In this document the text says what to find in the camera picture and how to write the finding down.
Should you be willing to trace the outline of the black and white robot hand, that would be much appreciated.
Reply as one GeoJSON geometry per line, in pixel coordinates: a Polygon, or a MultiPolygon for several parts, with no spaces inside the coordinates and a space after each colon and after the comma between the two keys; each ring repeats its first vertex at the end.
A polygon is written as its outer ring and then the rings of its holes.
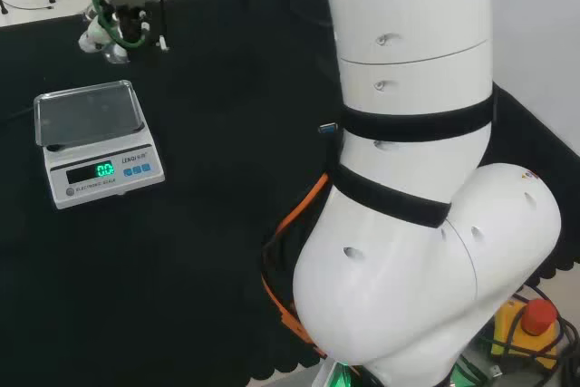
{"type": "MultiPolygon", "coordinates": [[[[120,5],[118,0],[98,0],[101,15],[109,27],[128,44],[144,45],[150,39],[150,18],[143,5],[120,5]]],[[[94,3],[85,9],[87,29],[78,40],[79,47],[86,53],[101,53],[109,63],[123,64],[130,61],[130,49],[116,42],[102,24],[94,3]]]]}

